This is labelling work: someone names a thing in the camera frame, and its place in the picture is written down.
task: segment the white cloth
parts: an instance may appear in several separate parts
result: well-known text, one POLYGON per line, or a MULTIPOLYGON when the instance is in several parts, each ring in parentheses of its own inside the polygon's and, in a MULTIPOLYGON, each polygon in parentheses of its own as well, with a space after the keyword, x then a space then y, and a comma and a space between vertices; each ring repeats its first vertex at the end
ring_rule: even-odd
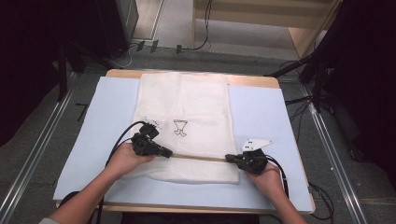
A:
MULTIPOLYGON (((153 140, 175 154, 224 159, 236 154, 226 77, 145 74, 140 78, 133 122, 157 126, 153 140)), ((131 130, 130 135, 139 127, 131 130)), ((128 176, 178 183, 237 183, 238 169, 220 161, 157 158, 128 176)))

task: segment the human hand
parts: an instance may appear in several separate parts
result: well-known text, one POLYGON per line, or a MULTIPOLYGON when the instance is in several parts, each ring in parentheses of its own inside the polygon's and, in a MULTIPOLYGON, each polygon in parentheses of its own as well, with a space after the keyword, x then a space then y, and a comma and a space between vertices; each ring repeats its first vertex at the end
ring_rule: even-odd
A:
POLYGON ((245 172, 245 174, 270 200, 279 194, 285 194, 280 179, 280 170, 271 162, 267 163, 260 175, 254 175, 249 172, 245 172))
POLYGON ((123 143, 111 157, 106 169, 119 179, 138 165, 153 161, 154 158, 154 156, 137 156, 131 143, 123 143))

